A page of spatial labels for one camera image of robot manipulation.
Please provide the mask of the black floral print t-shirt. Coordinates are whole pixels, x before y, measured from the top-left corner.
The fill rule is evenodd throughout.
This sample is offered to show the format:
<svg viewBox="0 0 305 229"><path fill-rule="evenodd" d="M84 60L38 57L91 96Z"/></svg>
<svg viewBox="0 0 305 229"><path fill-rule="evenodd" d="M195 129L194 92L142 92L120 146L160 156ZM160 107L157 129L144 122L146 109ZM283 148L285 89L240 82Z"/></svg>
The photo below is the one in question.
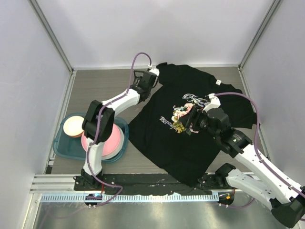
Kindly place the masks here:
<svg viewBox="0 0 305 229"><path fill-rule="evenodd" d="M187 133L178 122L194 105L204 107L206 96L221 94L221 108L236 128L252 128L256 114L241 90L217 85L216 78L189 65L161 63L161 87L129 123L130 142L149 160L179 182L194 186L220 148L206 133Z"/></svg>

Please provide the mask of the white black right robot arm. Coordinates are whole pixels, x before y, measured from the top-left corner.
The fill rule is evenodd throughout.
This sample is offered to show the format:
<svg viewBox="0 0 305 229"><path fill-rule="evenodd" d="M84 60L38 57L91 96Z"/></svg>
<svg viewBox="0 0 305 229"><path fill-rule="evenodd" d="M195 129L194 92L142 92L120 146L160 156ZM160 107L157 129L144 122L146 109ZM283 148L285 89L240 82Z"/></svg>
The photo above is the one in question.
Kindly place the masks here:
<svg viewBox="0 0 305 229"><path fill-rule="evenodd" d="M247 176L226 163L215 176L220 188L235 187L264 204L282 225L293 228L305 214L305 188L269 161L243 132L231 126L222 108L205 111L194 106L179 119L188 132L205 131L220 149L250 169L259 179Z"/></svg>

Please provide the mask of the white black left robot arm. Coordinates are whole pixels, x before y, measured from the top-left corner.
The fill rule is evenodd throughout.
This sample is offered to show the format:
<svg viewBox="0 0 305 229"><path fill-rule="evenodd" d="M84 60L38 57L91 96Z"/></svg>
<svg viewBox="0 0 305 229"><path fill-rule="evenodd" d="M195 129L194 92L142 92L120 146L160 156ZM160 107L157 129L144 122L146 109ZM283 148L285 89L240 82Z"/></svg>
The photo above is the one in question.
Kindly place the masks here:
<svg viewBox="0 0 305 229"><path fill-rule="evenodd" d="M139 80L127 87L126 91L99 102L94 100L82 123L86 137L86 159L81 174L74 178L75 190L97 190L102 184L102 151L112 134L115 117L127 108L144 102L156 86L159 70L144 71Z"/></svg>

